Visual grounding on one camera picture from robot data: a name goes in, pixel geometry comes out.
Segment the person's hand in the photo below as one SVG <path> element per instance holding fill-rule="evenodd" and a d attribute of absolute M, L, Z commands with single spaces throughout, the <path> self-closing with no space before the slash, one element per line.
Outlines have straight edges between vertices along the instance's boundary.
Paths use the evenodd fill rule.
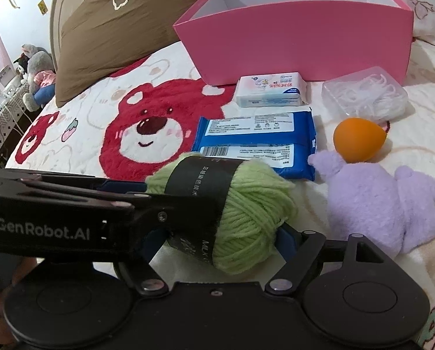
<path fill-rule="evenodd" d="M 16 340 L 10 331 L 10 327 L 6 323 L 4 318 L 3 308 L 7 295 L 23 277 L 25 277 L 30 271 L 37 266 L 37 260 L 35 258 L 22 258 L 17 264 L 16 269 L 13 272 L 10 283 L 0 291 L 0 345 L 10 346 L 13 345 Z"/>

